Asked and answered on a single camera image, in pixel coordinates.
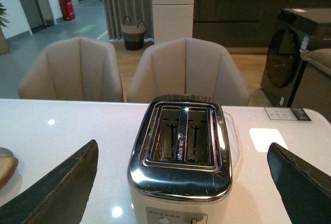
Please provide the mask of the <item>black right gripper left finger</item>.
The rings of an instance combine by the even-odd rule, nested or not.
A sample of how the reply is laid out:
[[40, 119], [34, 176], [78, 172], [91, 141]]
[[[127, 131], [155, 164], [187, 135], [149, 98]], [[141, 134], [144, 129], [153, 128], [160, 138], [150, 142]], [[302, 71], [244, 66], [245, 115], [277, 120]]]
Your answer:
[[98, 144], [91, 140], [1, 206], [1, 223], [80, 223], [94, 184]]

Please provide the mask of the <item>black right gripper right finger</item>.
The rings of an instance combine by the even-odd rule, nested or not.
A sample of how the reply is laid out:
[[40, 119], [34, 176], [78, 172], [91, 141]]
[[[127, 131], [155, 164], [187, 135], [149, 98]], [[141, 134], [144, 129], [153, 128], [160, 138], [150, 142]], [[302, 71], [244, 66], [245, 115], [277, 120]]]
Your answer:
[[267, 163], [291, 223], [330, 223], [329, 175], [275, 142]]

